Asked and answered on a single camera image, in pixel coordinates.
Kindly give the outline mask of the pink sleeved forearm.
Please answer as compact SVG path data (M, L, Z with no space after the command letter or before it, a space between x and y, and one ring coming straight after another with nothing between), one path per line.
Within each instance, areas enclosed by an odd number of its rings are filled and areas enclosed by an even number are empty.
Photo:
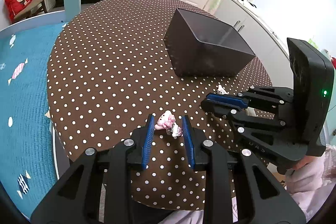
M286 191L311 220L335 186L335 146L320 157L305 156L285 174Z

